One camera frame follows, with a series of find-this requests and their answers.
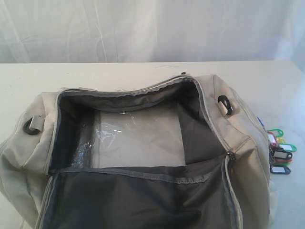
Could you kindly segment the colourful key tag bunch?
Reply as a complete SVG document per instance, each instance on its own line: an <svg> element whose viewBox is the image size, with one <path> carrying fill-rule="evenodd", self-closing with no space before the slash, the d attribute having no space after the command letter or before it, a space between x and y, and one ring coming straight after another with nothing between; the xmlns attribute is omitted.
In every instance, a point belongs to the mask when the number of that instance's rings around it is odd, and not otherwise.
<svg viewBox="0 0 305 229"><path fill-rule="evenodd" d="M293 160L293 153L297 147L287 143L281 129L265 129L262 120L257 117L263 129L266 131L269 140L269 167L272 174L289 175L291 169L288 167Z"/></svg>

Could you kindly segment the beige duffel bag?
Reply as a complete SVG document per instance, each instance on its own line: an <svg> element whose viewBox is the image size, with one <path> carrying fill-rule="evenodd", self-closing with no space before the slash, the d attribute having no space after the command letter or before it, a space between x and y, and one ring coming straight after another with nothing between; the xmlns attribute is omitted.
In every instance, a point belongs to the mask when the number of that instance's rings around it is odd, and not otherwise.
<svg viewBox="0 0 305 229"><path fill-rule="evenodd" d="M185 165L76 168L90 111L177 110ZM266 229L269 140L217 75L130 92L41 93L0 146L0 190L30 229Z"/></svg>

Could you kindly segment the white backdrop curtain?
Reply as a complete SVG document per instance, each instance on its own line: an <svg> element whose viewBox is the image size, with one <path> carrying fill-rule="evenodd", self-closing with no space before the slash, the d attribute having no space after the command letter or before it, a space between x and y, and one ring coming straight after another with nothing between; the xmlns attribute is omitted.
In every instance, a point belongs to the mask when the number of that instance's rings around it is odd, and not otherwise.
<svg viewBox="0 0 305 229"><path fill-rule="evenodd" d="M302 0L3 0L0 61L304 63Z"/></svg>

